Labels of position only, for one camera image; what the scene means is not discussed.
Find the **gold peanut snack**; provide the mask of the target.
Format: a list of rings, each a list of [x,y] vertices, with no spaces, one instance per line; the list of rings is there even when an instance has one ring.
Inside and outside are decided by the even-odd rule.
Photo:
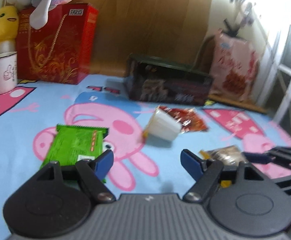
[[[238,166],[240,162],[248,163],[236,145],[199,152],[204,160],[203,171],[206,172],[212,161],[220,160],[225,166]]]

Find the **white enamel mug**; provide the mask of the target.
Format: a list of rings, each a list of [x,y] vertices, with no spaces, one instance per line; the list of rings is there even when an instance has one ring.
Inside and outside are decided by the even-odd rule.
[[[0,53],[0,95],[17,86],[17,52]]]

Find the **yellow duck plush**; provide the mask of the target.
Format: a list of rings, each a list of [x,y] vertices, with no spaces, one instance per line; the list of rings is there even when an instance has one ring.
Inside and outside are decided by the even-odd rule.
[[[19,24],[18,10],[9,5],[0,8],[0,53],[16,50],[15,39]]]

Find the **red spicy snack packet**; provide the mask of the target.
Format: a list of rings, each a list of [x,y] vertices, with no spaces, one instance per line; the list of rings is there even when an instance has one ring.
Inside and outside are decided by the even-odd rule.
[[[207,131],[209,128],[195,108],[171,108],[159,106],[159,109],[166,112],[181,125],[181,133]]]

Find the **black open snack box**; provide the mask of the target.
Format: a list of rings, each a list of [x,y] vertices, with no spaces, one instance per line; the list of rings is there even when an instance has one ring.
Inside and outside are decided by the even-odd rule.
[[[129,99],[202,106],[213,84],[209,74],[159,57],[130,54],[124,85]]]

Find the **yellow lid milk tea cup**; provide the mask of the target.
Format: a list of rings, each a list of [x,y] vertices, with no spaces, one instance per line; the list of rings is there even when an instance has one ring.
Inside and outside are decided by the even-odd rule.
[[[152,135],[166,141],[173,141],[181,133],[181,129],[182,125],[179,122],[160,107],[156,107],[143,131],[143,137]]]

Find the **pink fried dough snack bag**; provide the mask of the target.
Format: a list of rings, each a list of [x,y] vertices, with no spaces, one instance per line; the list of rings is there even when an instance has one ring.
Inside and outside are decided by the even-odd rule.
[[[214,35],[210,93],[235,101],[248,100],[258,73],[259,55],[250,41],[219,30]]]

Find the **red gift box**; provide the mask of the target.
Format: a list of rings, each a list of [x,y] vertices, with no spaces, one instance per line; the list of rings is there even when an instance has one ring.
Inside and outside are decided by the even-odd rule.
[[[18,78],[79,84],[90,72],[99,11],[88,3],[59,5],[48,13],[47,24],[39,30],[29,24],[33,11],[19,13]]]

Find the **cartoon pig blue bedsheet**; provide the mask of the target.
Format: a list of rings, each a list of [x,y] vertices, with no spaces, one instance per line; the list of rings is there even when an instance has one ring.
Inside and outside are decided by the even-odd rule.
[[[104,148],[114,153],[106,186],[116,197],[143,194],[184,195],[194,179],[180,163],[188,149],[201,151],[235,145],[263,153],[291,146],[291,136],[267,116],[218,103],[197,107],[207,124],[202,132],[186,132],[168,142],[142,139],[156,103],[128,99],[119,77],[89,75],[78,85],[21,81],[0,95],[0,239],[10,236],[3,218],[5,201],[41,167],[56,135],[56,126],[106,127]]]

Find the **green wafer snack pack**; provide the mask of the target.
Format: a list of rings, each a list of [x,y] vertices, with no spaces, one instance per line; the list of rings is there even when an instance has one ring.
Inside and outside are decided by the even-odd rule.
[[[108,134],[106,127],[58,124],[36,135],[33,151],[43,161],[41,166],[51,161],[72,166],[82,159],[96,160],[103,153],[103,140]]]

